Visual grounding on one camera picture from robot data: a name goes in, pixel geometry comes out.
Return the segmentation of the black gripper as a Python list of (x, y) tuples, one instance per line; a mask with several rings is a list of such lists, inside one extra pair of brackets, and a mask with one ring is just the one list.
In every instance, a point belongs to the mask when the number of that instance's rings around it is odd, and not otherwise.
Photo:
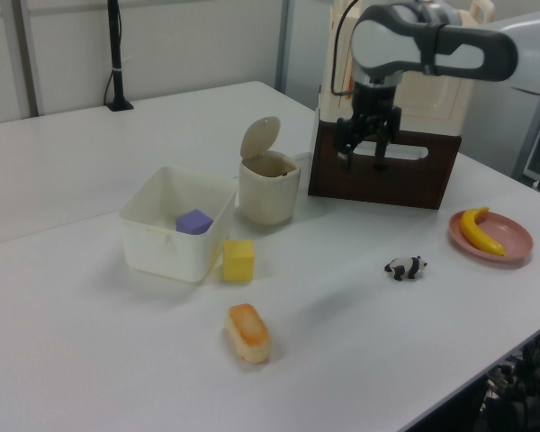
[(375, 160), (384, 161), (386, 149), (401, 126), (401, 108), (394, 104), (396, 89), (355, 84), (352, 118), (338, 118), (335, 130), (335, 150), (345, 170), (350, 170), (354, 150), (364, 140), (365, 131), (377, 131)]

